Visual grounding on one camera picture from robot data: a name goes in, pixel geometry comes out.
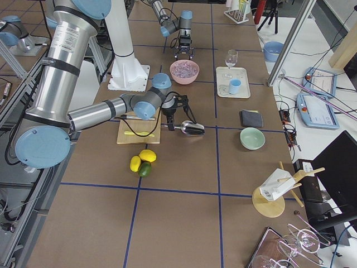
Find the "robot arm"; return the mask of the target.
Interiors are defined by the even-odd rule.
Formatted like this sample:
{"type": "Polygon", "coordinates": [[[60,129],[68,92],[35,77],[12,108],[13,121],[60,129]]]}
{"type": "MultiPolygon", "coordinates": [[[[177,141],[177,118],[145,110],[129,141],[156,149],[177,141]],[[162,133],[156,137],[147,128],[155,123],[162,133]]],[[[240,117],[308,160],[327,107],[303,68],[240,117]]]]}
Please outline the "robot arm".
{"type": "Polygon", "coordinates": [[[53,5],[55,33],[47,57],[41,60],[43,71],[34,103],[25,111],[13,140],[18,160],[37,169],[50,168],[67,157],[71,132],[128,112],[148,120],[173,97],[165,73],[152,78],[150,89],[139,85],[147,72],[134,55],[123,1],[55,1],[53,5]],[[115,54],[109,87],[123,94],[71,111],[85,52],[101,20],[106,23],[115,54]]]}
{"type": "Polygon", "coordinates": [[[172,40],[170,45],[174,58],[177,60],[180,54],[184,54],[191,60],[194,56],[191,36],[192,12],[184,10],[181,12],[181,16],[177,17],[170,9],[163,6],[162,1],[154,0],[147,1],[147,3],[157,17],[163,37],[169,37],[178,32],[177,37],[172,40]]]}

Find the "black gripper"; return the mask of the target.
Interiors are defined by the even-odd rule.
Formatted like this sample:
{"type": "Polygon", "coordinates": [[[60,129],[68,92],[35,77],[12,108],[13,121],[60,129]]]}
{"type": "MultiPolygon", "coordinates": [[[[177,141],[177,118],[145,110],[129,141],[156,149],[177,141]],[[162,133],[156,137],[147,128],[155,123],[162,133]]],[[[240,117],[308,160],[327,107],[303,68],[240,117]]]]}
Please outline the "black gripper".
{"type": "Polygon", "coordinates": [[[175,60],[179,59],[180,54],[188,54],[189,59],[192,60],[194,57],[194,48],[191,47],[192,40],[191,35],[180,35],[178,38],[178,50],[173,51],[175,60]]]}
{"type": "Polygon", "coordinates": [[[188,119],[191,122],[196,123],[196,118],[189,106],[187,95],[169,94],[161,107],[161,111],[163,115],[166,116],[167,127],[170,131],[175,130],[174,114],[178,108],[183,108],[188,119]]]}

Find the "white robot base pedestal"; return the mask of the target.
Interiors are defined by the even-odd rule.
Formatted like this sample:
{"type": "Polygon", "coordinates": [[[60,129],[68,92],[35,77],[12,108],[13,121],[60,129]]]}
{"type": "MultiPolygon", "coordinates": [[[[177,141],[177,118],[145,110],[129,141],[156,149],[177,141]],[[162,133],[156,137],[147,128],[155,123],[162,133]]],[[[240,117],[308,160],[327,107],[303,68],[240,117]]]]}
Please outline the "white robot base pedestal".
{"type": "Polygon", "coordinates": [[[150,66],[140,64],[135,57],[124,1],[113,0],[111,4],[109,15],[105,18],[114,52],[108,89],[143,92],[150,66]]]}

